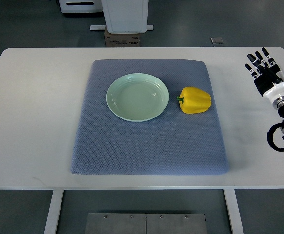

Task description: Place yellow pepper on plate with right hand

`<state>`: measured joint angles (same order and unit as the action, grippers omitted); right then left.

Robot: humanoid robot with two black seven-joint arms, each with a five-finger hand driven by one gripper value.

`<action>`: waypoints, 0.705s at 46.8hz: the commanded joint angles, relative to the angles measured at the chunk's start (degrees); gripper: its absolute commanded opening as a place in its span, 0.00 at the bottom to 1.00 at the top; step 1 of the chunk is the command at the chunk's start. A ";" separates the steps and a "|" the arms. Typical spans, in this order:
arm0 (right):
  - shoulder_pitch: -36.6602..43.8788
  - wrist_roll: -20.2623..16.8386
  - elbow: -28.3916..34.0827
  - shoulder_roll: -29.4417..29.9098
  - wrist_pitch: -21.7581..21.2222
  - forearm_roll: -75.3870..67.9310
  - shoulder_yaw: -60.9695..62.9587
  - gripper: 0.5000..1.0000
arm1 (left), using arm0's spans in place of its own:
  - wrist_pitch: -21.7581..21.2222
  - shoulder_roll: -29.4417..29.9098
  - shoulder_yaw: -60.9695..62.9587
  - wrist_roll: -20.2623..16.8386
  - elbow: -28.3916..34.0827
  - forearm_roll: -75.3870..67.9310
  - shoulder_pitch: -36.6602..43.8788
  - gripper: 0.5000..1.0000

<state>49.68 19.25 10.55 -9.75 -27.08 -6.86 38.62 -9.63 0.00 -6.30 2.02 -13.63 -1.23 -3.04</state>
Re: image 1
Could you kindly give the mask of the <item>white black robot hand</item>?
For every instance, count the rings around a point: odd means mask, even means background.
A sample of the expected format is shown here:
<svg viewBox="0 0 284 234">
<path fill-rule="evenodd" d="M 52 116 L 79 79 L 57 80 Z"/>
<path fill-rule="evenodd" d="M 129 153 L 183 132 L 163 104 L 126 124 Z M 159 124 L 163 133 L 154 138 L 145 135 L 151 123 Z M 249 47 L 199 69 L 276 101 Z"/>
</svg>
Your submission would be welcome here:
<svg viewBox="0 0 284 234">
<path fill-rule="evenodd" d="M 245 64 L 260 95 L 277 110 L 284 106 L 284 72 L 266 48 L 248 54 Z"/>
</svg>

